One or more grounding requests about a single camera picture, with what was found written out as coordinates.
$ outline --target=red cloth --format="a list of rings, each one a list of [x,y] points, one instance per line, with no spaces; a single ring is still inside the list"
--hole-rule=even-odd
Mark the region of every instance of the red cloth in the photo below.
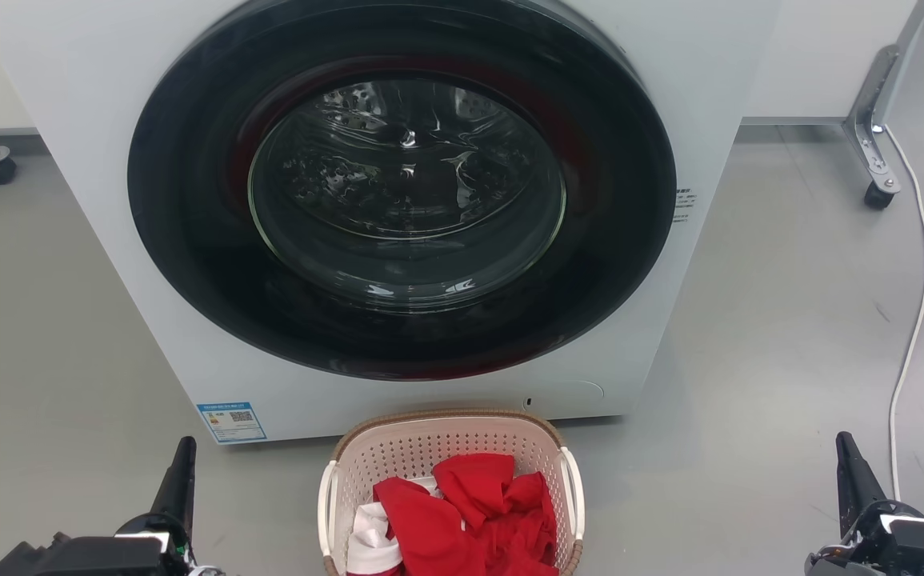
[[[404,572],[404,565],[399,564],[399,565],[396,565],[394,568],[389,569],[387,572],[381,572],[380,574],[353,574],[349,572],[348,576],[408,576],[408,575],[406,574],[406,572]]]
[[[448,458],[433,468],[443,500],[402,478],[375,485],[407,576],[557,576],[546,482],[540,473],[512,478],[514,470],[512,456]]]
[[[387,511],[408,576],[478,576],[483,556],[472,536],[462,532],[458,508],[434,498],[422,486],[388,478],[373,487]]]

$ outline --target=white washing machine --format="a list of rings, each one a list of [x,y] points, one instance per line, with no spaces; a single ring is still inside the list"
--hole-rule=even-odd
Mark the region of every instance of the white washing machine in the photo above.
[[[203,422],[259,442],[629,413],[779,4],[0,0],[0,55]]]

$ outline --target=energy label sticker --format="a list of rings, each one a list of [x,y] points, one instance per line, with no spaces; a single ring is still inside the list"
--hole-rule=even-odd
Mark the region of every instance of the energy label sticker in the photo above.
[[[206,426],[220,444],[266,440],[266,433],[250,402],[199,404],[198,412],[202,413]]]

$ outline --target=basket handle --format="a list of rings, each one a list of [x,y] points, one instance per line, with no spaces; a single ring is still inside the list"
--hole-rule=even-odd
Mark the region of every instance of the basket handle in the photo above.
[[[582,533],[586,529],[586,499],[582,494],[582,475],[579,474],[579,465],[575,463],[575,456],[567,447],[561,447],[561,466],[565,468],[566,478],[572,489],[572,501],[575,508],[575,539],[582,540]]]
[[[337,474],[337,460],[330,460],[319,481],[319,503],[316,506],[316,526],[319,527],[319,548],[324,557],[330,555],[330,521],[334,515],[333,488]]]

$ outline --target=clothes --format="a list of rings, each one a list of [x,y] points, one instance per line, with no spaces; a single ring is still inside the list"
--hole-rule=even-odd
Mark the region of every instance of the clothes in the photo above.
[[[387,511],[408,576],[484,573],[483,554],[476,540],[462,532],[458,508],[402,478],[379,482],[373,492]]]
[[[399,576],[401,550],[396,538],[388,537],[387,513],[381,503],[362,504],[348,537],[349,576]]]
[[[540,473],[513,478],[514,470],[512,456],[444,460],[433,469],[443,500],[402,478],[375,485],[406,575],[557,576],[546,482]]]
[[[512,478],[514,471],[512,456],[472,454],[440,462],[433,477],[472,527],[487,576],[557,576],[558,525],[546,480]]]

